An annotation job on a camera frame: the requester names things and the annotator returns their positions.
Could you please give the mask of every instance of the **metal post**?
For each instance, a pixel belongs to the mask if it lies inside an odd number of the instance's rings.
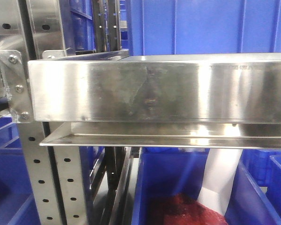
[[[119,0],[107,0],[110,51],[121,50]]]
[[[96,52],[106,51],[105,23],[102,0],[92,0]]]
[[[19,134],[40,221],[43,225],[64,225],[54,152],[38,145],[49,132],[33,118],[27,62],[34,59],[26,2],[0,0],[0,69],[13,121],[23,123],[18,124]]]
[[[74,54],[69,0],[27,0],[27,8],[37,59],[42,59],[48,50],[60,50],[64,53],[61,56]]]
[[[105,156],[108,187],[116,190],[125,158],[125,148],[105,147]]]
[[[88,225],[93,201],[87,149],[73,146],[54,149],[67,224]]]

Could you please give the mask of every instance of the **white paper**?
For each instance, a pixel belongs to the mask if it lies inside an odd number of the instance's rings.
[[[242,149],[211,149],[198,202],[225,215]]]

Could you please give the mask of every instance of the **red object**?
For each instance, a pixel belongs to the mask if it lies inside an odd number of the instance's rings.
[[[228,225],[225,218],[196,200],[178,194],[153,199],[147,225]]]

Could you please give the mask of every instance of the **hole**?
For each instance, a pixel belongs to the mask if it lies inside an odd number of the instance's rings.
[[[42,25],[43,30],[50,30],[50,26],[48,24]]]
[[[6,30],[9,30],[11,28],[10,24],[9,23],[4,23],[2,24],[2,27]]]

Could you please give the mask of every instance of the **bolt head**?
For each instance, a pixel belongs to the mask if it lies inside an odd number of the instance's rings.
[[[28,120],[29,119],[29,113],[28,112],[22,112],[21,113],[21,118],[23,120]]]
[[[18,62],[18,57],[15,55],[10,55],[8,61],[12,64],[16,64]]]
[[[22,92],[24,91],[23,85],[20,85],[20,84],[16,85],[15,91],[16,91],[17,93],[22,93]]]

